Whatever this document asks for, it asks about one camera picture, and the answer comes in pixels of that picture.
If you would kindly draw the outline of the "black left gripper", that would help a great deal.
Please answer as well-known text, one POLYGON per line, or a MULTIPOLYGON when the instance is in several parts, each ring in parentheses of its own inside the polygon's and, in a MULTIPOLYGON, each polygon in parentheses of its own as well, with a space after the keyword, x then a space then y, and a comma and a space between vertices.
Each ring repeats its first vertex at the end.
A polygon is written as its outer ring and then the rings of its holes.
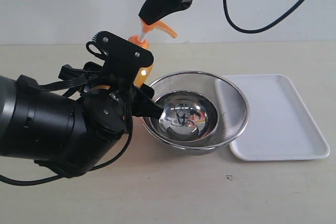
POLYGON ((101 137, 132 135, 133 116, 159 119, 162 106, 152 98, 154 89, 146 84, 97 83, 84 92, 78 101, 83 106, 88 124, 101 137))

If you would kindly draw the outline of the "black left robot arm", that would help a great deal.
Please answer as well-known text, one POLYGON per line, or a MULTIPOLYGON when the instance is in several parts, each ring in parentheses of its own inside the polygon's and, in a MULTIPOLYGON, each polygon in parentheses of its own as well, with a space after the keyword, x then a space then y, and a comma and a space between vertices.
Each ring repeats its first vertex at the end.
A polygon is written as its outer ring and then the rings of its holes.
POLYGON ((1 77, 1 155, 32 159, 56 174, 90 171, 124 134, 132 118, 159 118, 153 89, 99 85, 73 100, 1 77))

